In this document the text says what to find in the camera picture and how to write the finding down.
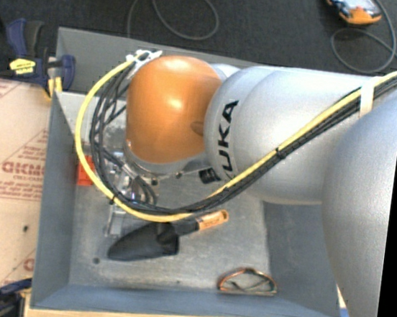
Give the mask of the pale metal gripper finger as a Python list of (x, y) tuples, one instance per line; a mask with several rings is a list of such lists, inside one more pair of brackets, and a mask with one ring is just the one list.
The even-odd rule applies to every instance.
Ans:
[(115, 227), (115, 236), (123, 236), (126, 234), (128, 229), (130, 215), (126, 211), (118, 210), (117, 211), (117, 222)]
[(113, 227), (114, 227), (114, 222), (116, 222), (116, 220), (115, 220), (115, 217), (117, 216), (116, 211), (117, 211), (117, 208), (115, 206), (109, 207), (109, 215), (107, 218), (106, 225), (104, 227), (104, 235), (105, 236), (112, 236), (114, 233)]

